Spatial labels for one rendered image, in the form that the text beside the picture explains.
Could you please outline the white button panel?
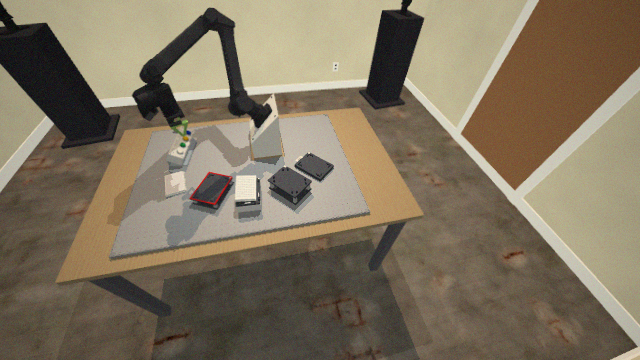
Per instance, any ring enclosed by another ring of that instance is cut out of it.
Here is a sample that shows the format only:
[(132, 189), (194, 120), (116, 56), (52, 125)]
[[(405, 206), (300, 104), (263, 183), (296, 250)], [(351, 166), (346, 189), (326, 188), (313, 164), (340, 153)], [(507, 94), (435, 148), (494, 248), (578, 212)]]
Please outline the white button panel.
[[(187, 137), (177, 134), (167, 155), (169, 166), (187, 166), (198, 138), (193, 138), (194, 132), (187, 129)], [(184, 143), (181, 143), (184, 142)], [(181, 150), (182, 149), (182, 150)]]

